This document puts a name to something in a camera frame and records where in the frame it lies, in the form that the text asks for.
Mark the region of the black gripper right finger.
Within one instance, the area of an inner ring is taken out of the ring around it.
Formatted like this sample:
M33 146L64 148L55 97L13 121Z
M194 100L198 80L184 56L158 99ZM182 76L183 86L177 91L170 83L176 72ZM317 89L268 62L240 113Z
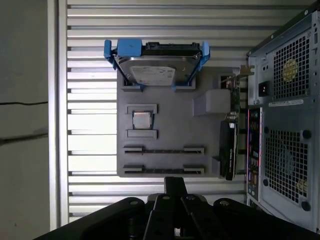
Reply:
M199 240L318 240L320 235L232 199L213 205L187 192L184 179L174 179L174 191Z

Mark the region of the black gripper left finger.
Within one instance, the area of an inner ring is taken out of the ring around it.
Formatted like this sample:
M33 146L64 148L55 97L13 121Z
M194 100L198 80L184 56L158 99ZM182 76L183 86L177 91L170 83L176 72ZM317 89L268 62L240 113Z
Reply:
M174 178L165 177L165 192L144 202L127 197L39 236L40 240L172 240Z

